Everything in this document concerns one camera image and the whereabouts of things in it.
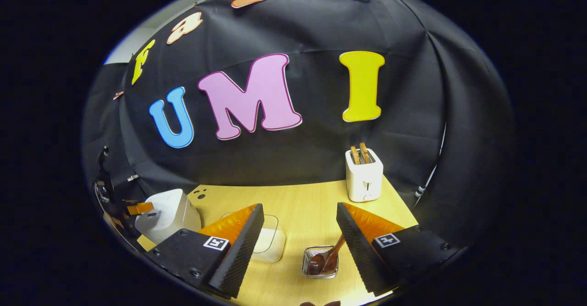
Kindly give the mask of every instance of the black fabric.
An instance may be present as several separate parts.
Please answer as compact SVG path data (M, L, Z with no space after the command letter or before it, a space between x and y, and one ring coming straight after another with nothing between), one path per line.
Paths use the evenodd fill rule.
M479 235L492 218L502 168L511 156L513 119L499 76L462 30L418 0L266 0L241 9L231 1L204 1L161 28L151 38L155 45L141 77L133 86L126 78L118 101L111 97L122 68L104 67L92 90L104 96L91 97L86 107L92 119L84 122L84 135L94 135L83 142L87 174L95 166L92 151L109 141L121 142L111 155L120 163L113 180L122 183L136 172L146 195L178 187L189 192L198 184L343 180L343 152L364 141L410 203L437 163L446 122L445 149L415 216L457 245ZM197 11L202 24L166 45L171 29ZM355 50L385 58L377 88L382 114L366 122L342 120L349 74L339 56ZM241 128L235 139L216 138L212 108L198 81L223 71L244 88L251 63L273 53L289 56L288 89L302 124L267 131L260 126L261 111L254 133ZM126 71L132 76L134 61ZM159 135L149 106L166 102L167 93L180 86L194 139L175 149ZM167 102L164 111L178 132Z

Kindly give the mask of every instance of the spoon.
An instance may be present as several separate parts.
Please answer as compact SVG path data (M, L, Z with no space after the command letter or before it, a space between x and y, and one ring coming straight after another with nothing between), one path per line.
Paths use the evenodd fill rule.
M338 251L344 245L344 242L344 236L341 235L336 245L328 250L328 252L322 252L313 256L308 262L308 274L318 275L333 270L336 266Z

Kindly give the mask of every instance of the wooden table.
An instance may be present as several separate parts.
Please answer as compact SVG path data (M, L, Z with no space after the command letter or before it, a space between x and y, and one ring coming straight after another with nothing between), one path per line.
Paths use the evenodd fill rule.
M278 229L286 236L281 260L249 263L238 298L231 300L244 306L299 306L305 301L322 306L334 300L340 300L343 306L357 306L384 296L376 298L365 290L347 244L340 249L336 277L309 279L301 271L306 247L338 241L338 202L351 203L405 228L418 224L387 178L383 178L381 197L365 203L350 201L344 180L268 187L199 185L188 198L198 210L203 227L227 212L255 203L263 204L265 214L279 219ZM144 236L138 241L147 250L155 246Z

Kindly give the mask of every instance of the pink letter m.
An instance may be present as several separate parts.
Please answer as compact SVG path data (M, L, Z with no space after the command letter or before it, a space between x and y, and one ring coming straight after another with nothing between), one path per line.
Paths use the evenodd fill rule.
M219 139L234 139L241 134L228 114L240 122L250 133L255 132L259 104L264 118L261 126L266 130L294 128L302 123L302 116L294 111L285 81L285 54L266 55L251 65L247 88L239 88L224 72L208 74L199 81L198 88L205 91L216 117Z

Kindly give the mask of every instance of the letter u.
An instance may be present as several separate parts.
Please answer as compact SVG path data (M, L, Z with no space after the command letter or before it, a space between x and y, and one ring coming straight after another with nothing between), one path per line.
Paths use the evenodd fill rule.
M167 118L163 112L163 107L165 106L163 101L156 101L149 107L149 113L155 119L155 125L157 125L157 130L159 130L163 141L174 148L187 147L194 139L194 128L183 101L184 93L185 88L178 87L167 94L167 101L172 104L177 119L180 121L180 126L182 126L182 131L179 134L172 132L172 129L169 128Z

